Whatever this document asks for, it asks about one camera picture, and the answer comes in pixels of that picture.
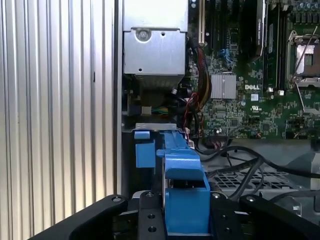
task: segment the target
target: ribbed metal panel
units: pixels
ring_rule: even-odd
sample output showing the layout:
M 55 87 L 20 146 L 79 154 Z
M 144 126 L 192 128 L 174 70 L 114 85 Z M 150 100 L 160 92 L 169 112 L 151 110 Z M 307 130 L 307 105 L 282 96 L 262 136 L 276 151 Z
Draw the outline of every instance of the ribbed metal panel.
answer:
M 113 0 L 0 0 L 0 240 L 114 192 Z

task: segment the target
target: chip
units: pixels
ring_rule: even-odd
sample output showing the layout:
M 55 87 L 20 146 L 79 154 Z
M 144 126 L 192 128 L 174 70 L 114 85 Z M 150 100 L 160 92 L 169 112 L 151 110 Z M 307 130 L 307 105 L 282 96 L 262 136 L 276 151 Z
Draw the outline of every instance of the chip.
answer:
M 264 132 L 268 132 L 268 131 L 269 131 L 269 129 L 270 129 L 269 124 L 262 124 L 262 131 L 264 131 Z
M 231 127 L 238 126 L 238 119 L 231 119 Z

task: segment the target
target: ram slot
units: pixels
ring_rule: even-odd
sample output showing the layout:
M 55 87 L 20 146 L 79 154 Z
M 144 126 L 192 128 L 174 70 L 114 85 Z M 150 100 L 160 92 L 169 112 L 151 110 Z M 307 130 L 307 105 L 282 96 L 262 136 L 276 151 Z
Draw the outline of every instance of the ram slot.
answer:
M 278 88 L 277 72 L 279 68 L 279 16 L 279 5 L 272 10 L 269 8 L 267 29 L 268 36 L 266 46 L 267 78 L 265 78 L 263 82 L 264 89 L 269 93 L 273 93 Z
M 277 69 L 277 87 L 279 90 L 286 88 L 286 64 L 287 64 L 287 12 L 281 11 L 279 16 L 279 31 L 278 31 L 278 69 Z

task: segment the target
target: hole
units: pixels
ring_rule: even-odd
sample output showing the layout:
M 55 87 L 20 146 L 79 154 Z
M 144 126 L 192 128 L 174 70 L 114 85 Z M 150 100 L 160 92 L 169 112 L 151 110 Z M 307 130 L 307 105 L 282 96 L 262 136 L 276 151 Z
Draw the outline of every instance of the hole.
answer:
M 154 214 L 149 214 L 148 219 L 154 219 L 156 216 Z
M 122 197 L 119 197 L 119 196 L 112 198 L 113 202 L 120 202 L 121 200 L 122 200 Z
M 147 197 L 153 197 L 155 194 L 153 192 L 147 192 L 145 195 Z
M 155 231 L 157 231 L 157 228 L 156 228 L 155 226 L 150 226 L 150 227 L 148 228 L 148 231 L 149 231 L 150 233 L 154 233 Z

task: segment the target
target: mesh vent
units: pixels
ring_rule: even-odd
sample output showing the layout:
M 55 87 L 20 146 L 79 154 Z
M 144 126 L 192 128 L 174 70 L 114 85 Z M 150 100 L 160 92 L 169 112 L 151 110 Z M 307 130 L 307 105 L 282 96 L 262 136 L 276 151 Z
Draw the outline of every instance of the mesh vent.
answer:
M 296 186 L 288 181 L 287 173 L 265 172 L 262 189 L 296 189 Z M 246 172 L 227 172 L 215 175 L 210 179 L 220 189 L 236 189 L 246 176 Z M 254 189 L 261 181 L 261 174 L 256 173 L 247 185 L 247 189 Z

